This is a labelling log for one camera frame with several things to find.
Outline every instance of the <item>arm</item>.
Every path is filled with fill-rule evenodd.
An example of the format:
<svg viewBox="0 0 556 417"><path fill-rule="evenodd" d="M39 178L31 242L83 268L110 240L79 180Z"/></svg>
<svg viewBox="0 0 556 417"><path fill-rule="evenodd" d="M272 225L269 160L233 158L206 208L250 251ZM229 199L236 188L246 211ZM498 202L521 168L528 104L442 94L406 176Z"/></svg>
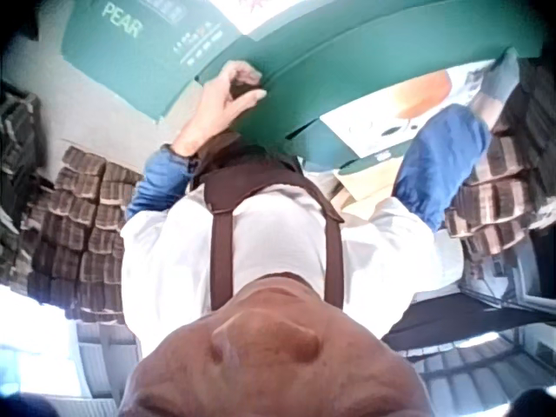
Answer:
<svg viewBox="0 0 556 417"><path fill-rule="evenodd" d="M170 146L163 146L149 158L145 179L138 184L128 206L128 222L122 230L123 312L145 353L156 348L170 329L186 324L194 315L195 311L183 305L194 304L193 278L201 276L202 267L195 261L198 259L195 254L203 248L197 240L210 224L210 221L189 222L188 229L181 230L184 228L181 223L168 222L169 209L185 194L195 169L193 155L266 95L256 89L233 100L229 93L232 82L257 84L260 79L261 74L249 64L230 62L216 79L205 84L195 115ZM175 218L210 216L196 204L187 205L184 211L184 216L178 213ZM180 240L184 240L182 245L176 245ZM162 294L162 288L167 287L164 283L176 277L181 278L178 280L181 287L175 298ZM163 310L178 314L162 315Z"/></svg>
<svg viewBox="0 0 556 417"><path fill-rule="evenodd" d="M487 126L466 107L433 117L412 141L394 184L369 224L344 228L346 312L381 338L416 292L437 289L436 232L460 185L490 143Z"/></svg>
<svg viewBox="0 0 556 417"><path fill-rule="evenodd" d="M263 89L254 89L234 100L230 94L232 83L257 85L260 80L261 73L248 63L230 61L217 78L205 84L191 121L172 145L163 146L149 158L145 179L137 186L126 211L128 220L140 211L170 209L184 196L195 171L197 151L267 94Z"/></svg>
<svg viewBox="0 0 556 417"><path fill-rule="evenodd" d="M126 219L141 211L170 209L185 195L196 165L195 158L180 156L167 146L155 152L145 165L145 178L137 184Z"/></svg>

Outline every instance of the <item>man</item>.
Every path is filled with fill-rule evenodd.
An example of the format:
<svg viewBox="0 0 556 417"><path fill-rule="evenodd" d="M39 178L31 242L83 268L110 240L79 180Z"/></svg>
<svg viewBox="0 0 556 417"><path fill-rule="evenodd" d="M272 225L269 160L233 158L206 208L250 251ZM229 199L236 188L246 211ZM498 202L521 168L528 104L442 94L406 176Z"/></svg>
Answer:
<svg viewBox="0 0 556 417"><path fill-rule="evenodd" d="M227 64L128 207L123 308L146 358L121 413L429 415L419 377L379 339L434 288L433 233L518 78L509 50L471 109L450 106L417 135L369 224L340 230L295 160L238 142L214 150L266 95L234 100L233 83L261 74Z"/></svg>

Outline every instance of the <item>wall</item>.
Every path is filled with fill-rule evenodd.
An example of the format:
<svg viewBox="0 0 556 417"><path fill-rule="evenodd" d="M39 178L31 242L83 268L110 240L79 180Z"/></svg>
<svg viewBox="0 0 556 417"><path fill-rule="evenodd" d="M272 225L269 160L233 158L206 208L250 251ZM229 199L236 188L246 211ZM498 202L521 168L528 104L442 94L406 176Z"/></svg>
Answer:
<svg viewBox="0 0 556 417"><path fill-rule="evenodd" d="M42 173L54 179L72 143L141 170L190 118L202 88L191 83L168 116L155 123L63 60L72 8L71 0L46 0L38 12L39 41L16 36L3 55L3 80L37 94L43 104L48 164Z"/></svg>

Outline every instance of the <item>white shirt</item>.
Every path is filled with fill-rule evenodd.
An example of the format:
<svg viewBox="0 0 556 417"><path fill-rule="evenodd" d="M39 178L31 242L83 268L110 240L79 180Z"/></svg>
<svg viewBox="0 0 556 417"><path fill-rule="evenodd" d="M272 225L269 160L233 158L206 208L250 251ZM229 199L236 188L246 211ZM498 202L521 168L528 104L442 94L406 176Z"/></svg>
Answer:
<svg viewBox="0 0 556 417"><path fill-rule="evenodd" d="M212 215L203 187L165 212L143 211L123 228L122 301L143 355L209 311ZM277 185L234 211L234 291L271 273L303 277L322 297L325 219L303 189ZM416 292L442 287L430 228L396 199L379 204L369 224L341 231L344 312L381 338Z"/></svg>

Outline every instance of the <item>blue sleeve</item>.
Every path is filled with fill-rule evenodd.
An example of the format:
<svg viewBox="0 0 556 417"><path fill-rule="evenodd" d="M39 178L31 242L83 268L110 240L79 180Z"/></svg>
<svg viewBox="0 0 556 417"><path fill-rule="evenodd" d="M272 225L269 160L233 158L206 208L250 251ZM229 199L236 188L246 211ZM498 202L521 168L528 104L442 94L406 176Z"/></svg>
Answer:
<svg viewBox="0 0 556 417"><path fill-rule="evenodd" d="M163 146L145 165L144 180L136 187L135 195L126 210L126 219L140 211L170 209L185 195L193 177L194 164Z"/></svg>
<svg viewBox="0 0 556 417"><path fill-rule="evenodd" d="M433 232L473 166L491 141L488 127L459 104L431 118L413 139L401 163L393 196Z"/></svg>

